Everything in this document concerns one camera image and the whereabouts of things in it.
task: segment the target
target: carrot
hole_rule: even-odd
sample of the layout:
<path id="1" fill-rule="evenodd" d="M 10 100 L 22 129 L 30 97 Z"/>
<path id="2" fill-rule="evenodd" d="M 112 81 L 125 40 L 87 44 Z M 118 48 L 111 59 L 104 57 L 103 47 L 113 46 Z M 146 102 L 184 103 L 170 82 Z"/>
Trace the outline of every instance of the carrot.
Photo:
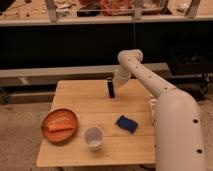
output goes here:
<path id="1" fill-rule="evenodd" d="M 48 128 L 50 132 L 56 132 L 73 129 L 74 127 L 72 124 L 49 124 Z"/>

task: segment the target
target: blue sponge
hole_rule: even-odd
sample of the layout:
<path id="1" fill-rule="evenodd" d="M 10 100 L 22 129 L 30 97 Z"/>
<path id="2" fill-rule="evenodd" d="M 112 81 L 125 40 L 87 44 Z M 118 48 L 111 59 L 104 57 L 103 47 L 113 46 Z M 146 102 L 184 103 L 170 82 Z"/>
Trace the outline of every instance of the blue sponge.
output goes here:
<path id="1" fill-rule="evenodd" d="M 116 124 L 123 129 L 128 130 L 132 134 L 135 132 L 138 127 L 137 122 L 132 119 L 128 119 L 125 116 L 121 115 L 120 118 L 116 121 Z"/>

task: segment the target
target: wooden tabletop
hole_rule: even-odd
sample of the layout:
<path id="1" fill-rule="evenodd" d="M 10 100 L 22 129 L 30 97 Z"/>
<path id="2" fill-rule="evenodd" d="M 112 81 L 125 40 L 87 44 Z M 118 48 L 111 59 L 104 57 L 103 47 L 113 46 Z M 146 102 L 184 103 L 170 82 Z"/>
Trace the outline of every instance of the wooden tabletop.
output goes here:
<path id="1" fill-rule="evenodd" d="M 42 140 L 38 167 L 154 164 L 154 128 L 150 117 L 150 93 L 138 80 L 130 80 L 109 98 L 106 80 L 60 81 L 51 110 L 67 108 L 78 118 L 78 129 L 63 145 Z M 124 115 L 139 126 L 131 134 L 115 122 Z M 104 131 L 101 150 L 92 152 L 83 140 L 89 126 Z"/>

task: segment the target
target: paper cup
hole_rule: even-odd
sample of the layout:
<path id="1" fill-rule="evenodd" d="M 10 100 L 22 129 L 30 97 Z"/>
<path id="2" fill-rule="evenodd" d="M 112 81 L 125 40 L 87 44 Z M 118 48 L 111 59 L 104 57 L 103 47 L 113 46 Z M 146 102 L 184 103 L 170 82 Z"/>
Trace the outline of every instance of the paper cup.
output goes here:
<path id="1" fill-rule="evenodd" d="M 101 148 L 103 141 L 103 131 L 99 127 L 89 127 L 84 132 L 84 140 L 90 150 L 97 151 Z"/>

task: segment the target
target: orange plate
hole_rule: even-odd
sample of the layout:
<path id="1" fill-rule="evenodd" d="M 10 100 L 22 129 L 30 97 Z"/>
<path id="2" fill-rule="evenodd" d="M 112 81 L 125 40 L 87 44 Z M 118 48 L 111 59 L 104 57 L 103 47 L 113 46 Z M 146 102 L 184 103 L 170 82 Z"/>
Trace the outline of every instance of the orange plate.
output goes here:
<path id="1" fill-rule="evenodd" d="M 48 125 L 59 118 L 66 117 L 70 120 L 73 125 L 73 129 L 67 129 L 62 131 L 50 132 Z M 74 112 L 68 109 L 57 109 L 52 111 L 46 116 L 42 123 L 42 134 L 43 136 L 51 142 L 61 142 L 70 138 L 77 129 L 77 117 Z"/>

